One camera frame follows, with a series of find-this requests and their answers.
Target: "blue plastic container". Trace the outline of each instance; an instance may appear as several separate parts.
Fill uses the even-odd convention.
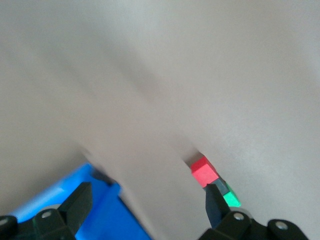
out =
[[[93,205],[91,212],[76,233],[77,240],[151,240],[135,216],[119,197],[119,184],[106,184],[91,176],[93,167],[85,164],[61,179],[11,215],[24,222],[41,209],[61,204],[82,182],[91,182]]]

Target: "colored block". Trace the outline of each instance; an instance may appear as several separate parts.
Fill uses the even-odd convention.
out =
[[[203,188],[219,178],[216,169],[205,156],[191,165],[191,173]]]
[[[229,207],[239,208],[241,206],[241,202],[239,201],[239,199],[237,198],[237,195],[228,184],[227,184],[227,187],[229,189],[229,192],[223,196],[224,200],[226,201]]]
[[[219,189],[219,191],[220,191],[220,193],[221,193],[222,196],[224,196],[224,195],[226,195],[228,192],[230,192],[230,190],[229,190],[229,188],[228,188],[228,186],[227,186],[227,183],[226,183],[225,180],[223,180],[221,177],[219,177],[219,178],[218,178],[217,180],[215,180],[214,182],[210,183],[210,185],[211,185],[211,184],[215,184],[215,185],[218,187],[218,189]]]

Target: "screw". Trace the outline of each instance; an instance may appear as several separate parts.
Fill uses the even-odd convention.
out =
[[[0,220],[0,226],[5,225],[8,221],[9,221],[9,220],[8,220],[7,217],[4,218],[4,219],[2,219],[2,220]]]
[[[275,223],[275,225],[276,225],[276,227],[277,227],[278,229],[281,229],[281,230],[287,230],[287,229],[288,229],[288,225],[285,224],[283,221],[277,221],[277,222]]]
[[[240,213],[240,212],[236,212],[235,214],[233,214],[234,218],[242,221],[243,219],[245,219],[245,217]]]
[[[45,219],[45,218],[47,218],[47,217],[50,217],[51,216],[51,211],[46,211],[46,212],[44,212],[42,215],[41,215],[41,217],[43,218],[43,219]]]

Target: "green cube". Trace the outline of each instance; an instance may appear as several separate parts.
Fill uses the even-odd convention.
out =
[[[232,190],[232,188],[228,184],[226,184],[226,185],[229,189],[229,192],[223,196],[224,200],[226,201],[226,203],[228,204],[229,207],[239,208],[241,206],[241,202],[237,198],[237,195]]]

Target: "gray surface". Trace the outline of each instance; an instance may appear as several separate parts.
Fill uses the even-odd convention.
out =
[[[320,6],[2,1],[0,213],[84,158],[154,239],[194,240],[204,153],[262,224],[320,223]]]

